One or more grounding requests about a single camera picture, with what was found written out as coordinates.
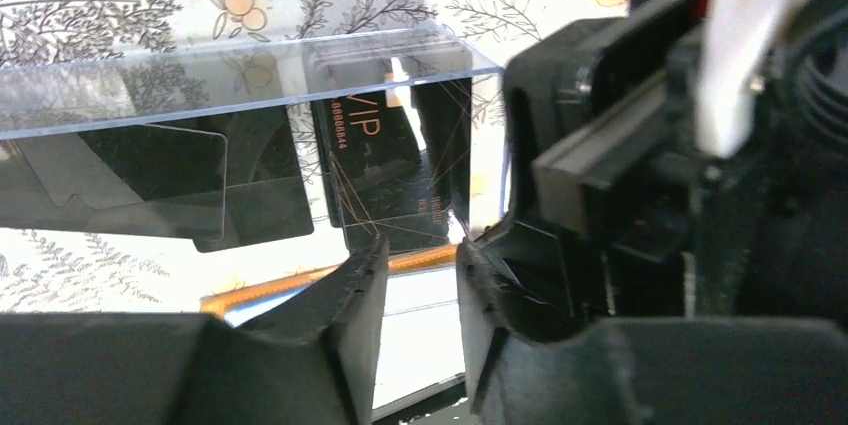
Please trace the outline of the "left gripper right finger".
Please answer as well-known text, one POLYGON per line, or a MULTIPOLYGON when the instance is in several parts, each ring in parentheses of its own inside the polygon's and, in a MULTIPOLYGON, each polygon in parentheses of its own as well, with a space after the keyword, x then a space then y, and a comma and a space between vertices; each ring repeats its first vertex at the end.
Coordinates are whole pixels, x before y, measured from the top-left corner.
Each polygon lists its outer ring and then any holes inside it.
POLYGON ((843 424, 847 337, 822 320, 608 318, 573 333, 471 242, 466 389, 485 424, 843 424))

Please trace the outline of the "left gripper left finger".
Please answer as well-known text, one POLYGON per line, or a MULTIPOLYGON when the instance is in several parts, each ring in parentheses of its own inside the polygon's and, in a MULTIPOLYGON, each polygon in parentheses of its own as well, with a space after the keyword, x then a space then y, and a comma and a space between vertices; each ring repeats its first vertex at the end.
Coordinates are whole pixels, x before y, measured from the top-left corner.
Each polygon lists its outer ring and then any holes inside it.
POLYGON ((239 326, 207 314, 1 319, 5 424, 368 424, 388 244, 239 326))

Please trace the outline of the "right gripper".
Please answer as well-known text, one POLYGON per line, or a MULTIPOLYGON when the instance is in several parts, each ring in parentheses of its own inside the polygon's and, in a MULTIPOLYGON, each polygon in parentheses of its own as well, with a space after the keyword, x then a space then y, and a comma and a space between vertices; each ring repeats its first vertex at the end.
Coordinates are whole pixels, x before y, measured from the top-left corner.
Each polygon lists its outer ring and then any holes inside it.
POLYGON ((503 76, 511 192, 473 243, 478 324, 531 342, 604 316, 847 319, 847 0, 770 50, 753 133, 695 144, 708 0, 629 0, 503 76))

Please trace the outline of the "orange leather card holder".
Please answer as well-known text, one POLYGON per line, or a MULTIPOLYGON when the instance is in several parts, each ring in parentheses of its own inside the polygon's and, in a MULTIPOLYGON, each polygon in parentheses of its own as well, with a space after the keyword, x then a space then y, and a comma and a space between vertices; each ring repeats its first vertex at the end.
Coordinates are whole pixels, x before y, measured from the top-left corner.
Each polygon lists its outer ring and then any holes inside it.
POLYGON ((370 423, 387 280, 380 239, 283 304, 208 328, 174 423, 370 423))

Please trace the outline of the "clear plastic card box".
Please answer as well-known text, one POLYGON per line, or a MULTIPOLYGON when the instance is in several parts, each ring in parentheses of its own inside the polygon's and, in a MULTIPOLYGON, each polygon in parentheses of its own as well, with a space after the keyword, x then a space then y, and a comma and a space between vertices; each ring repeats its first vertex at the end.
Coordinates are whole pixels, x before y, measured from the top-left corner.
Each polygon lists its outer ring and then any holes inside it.
POLYGON ((1 223, 343 255, 505 211, 501 70, 442 28, 1 73, 1 223))

